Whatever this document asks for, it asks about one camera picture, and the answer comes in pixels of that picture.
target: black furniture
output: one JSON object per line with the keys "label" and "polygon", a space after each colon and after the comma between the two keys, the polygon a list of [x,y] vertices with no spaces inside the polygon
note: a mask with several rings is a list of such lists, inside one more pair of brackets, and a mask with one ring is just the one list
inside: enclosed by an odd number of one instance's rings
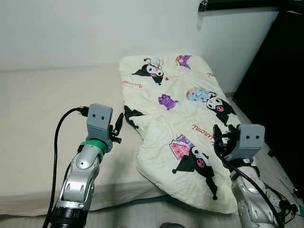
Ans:
{"label": "black furniture", "polygon": [[304,17],[279,12],[233,100],[296,188],[304,187]]}

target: mattress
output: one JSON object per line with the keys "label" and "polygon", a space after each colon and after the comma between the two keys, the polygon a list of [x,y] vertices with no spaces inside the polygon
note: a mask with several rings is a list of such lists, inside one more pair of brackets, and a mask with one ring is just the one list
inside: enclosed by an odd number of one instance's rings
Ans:
{"label": "mattress", "polygon": [[[118,65],[0,73],[0,214],[46,214],[56,125],[70,108],[100,103],[123,111]],[[65,169],[86,138],[86,118],[71,114],[58,139],[56,196]],[[125,120],[121,144],[104,156],[91,210],[166,193],[136,170],[140,135]]]}

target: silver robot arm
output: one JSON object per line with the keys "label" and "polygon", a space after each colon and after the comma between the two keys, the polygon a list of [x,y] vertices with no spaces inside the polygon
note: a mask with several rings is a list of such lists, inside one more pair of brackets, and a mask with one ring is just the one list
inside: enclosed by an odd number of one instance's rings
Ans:
{"label": "silver robot arm", "polygon": [[230,132],[222,134],[220,128],[214,126],[214,150],[231,172],[232,191],[237,200],[242,227],[281,227],[282,224],[278,224],[277,217],[256,187],[231,168],[232,165],[247,175],[266,195],[266,186],[259,178],[258,168],[252,165],[254,156],[263,147],[265,128],[258,124],[241,124],[237,129],[229,125],[228,128]]}
{"label": "silver robot arm", "polygon": [[112,108],[92,104],[87,112],[88,136],[72,159],[69,174],[50,218],[52,228],[83,228],[94,193],[94,180],[99,173],[99,164],[105,153],[110,152],[112,142],[120,143],[119,134],[123,114],[115,129],[110,125]]}

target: blue cartoon character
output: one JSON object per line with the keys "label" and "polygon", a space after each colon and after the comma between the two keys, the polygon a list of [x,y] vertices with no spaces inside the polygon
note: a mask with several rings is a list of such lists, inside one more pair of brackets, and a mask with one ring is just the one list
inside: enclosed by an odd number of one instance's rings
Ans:
{"label": "blue cartoon character", "polygon": [[162,70],[163,61],[159,58],[145,58],[144,62],[145,64],[142,68],[132,75],[150,76],[154,82],[160,86],[164,76],[164,72]]}
{"label": "blue cartoon character", "polygon": [[191,56],[177,56],[175,59],[176,64],[179,64],[182,67],[188,68],[190,70],[190,66],[188,65],[188,60]]}
{"label": "blue cartoon character", "polygon": [[193,87],[186,92],[186,97],[190,101],[207,102],[208,99],[216,96],[214,92],[208,92],[203,88]]}
{"label": "blue cartoon character", "polygon": [[170,96],[163,94],[158,98],[158,102],[160,103],[160,105],[163,104],[167,108],[167,110],[170,110],[175,107],[175,104],[178,101],[174,101],[171,99]]}

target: blanket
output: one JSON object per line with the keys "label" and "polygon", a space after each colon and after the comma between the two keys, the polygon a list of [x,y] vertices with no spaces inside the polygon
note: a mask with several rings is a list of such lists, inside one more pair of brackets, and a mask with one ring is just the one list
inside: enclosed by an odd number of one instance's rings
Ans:
{"label": "blanket", "polygon": [[240,124],[199,56],[134,56],[120,61],[126,120],[143,144],[137,170],[191,206],[236,213],[229,171],[213,149],[213,126]]}

